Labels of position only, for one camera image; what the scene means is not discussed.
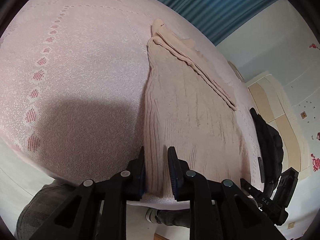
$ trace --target shoe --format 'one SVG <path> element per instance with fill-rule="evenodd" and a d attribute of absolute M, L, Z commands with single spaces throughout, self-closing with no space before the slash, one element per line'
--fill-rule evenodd
<path fill-rule="evenodd" d="M 147 213 L 146 213 L 146 219 L 154 224 L 161 224 L 161 222 L 159 221 L 158 217 L 157 217 L 157 212 L 158 210 L 155 208 L 149 208 Z"/>

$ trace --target knit fabric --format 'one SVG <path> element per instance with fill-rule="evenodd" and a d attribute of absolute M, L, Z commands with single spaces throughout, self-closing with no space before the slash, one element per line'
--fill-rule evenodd
<path fill-rule="evenodd" d="M 232 88 L 160 19 L 152 25 L 148 57 L 151 73 L 144 119 L 148 192 L 172 196 L 170 146 L 207 179 L 231 179 L 238 187 L 240 178 L 251 182 L 248 150 L 234 115 L 235 100 L 230 100 Z"/>
<path fill-rule="evenodd" d="M 192 39 L 233 88 L 251 182 L 262 189 L 248 89 L 199 30 L 157 0 L 28 1 L 0 38 L 0 136 L 24 161 L 74 185 L 125 169 L 143 145 L 146 44 L 157 18 Z M 186 205 L 148 194 L 138 204 Z"/>

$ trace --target silver rivet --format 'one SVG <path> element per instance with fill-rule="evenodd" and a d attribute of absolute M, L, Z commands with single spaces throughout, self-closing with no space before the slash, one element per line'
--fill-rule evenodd
<path fill-rule="evenodd" d="M 194 177 L 194 176 L 196 175 L 196 172 L 195 172 L 195 171 L 192 171 L 192 170 L 189 170 L 189 171 L 186 172 L 186 175 L 187 175 L 188 177 Z"/>
<path fill-rule="evenodd" d="M 231 187 L 233 185 L 233 182 L 230 179 L 225 179 L 223 181 L 223 184 L 227 187 Z"/>
<path fill-rule="evenodd" d="M 91 179 L 86 179 L 84 182 L 83 182 L 83 185 L 85 187 L 89 187 L 93 184 L 93 181 Z"/>
<path fill-rule="evenodd" d="M 130 175 L 130 171 L 122 171 L 120 174 L 122 177 L 128 177 Z"/>

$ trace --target beige headboard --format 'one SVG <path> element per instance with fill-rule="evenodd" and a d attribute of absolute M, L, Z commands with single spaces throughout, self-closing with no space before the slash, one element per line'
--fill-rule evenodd
<path fill-rule="evenodd" d="M 299 171 L 299 179 L 310 176 L 308 143 L 281 84 L 268 72 L 264 72 L 246 85 L 255 101 L 257 112 L 282 138 L 283 171 L 293 167 Z"/>

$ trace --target bed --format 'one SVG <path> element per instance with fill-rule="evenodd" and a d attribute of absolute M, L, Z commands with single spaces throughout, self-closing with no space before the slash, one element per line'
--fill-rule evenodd
<path fill-rule="evenodd" d="M 262 190 L 251 93 L 199 30 L 156 0 L 30 0 L 0 39 L 0 136 L 24 161 L 71 184 L 123 170 L 143 145 L 146 44 L 156 18 L 193 39 L 234 89 L 251 184 Z M 188 207 L 147 195 L 132 204 Z"/>

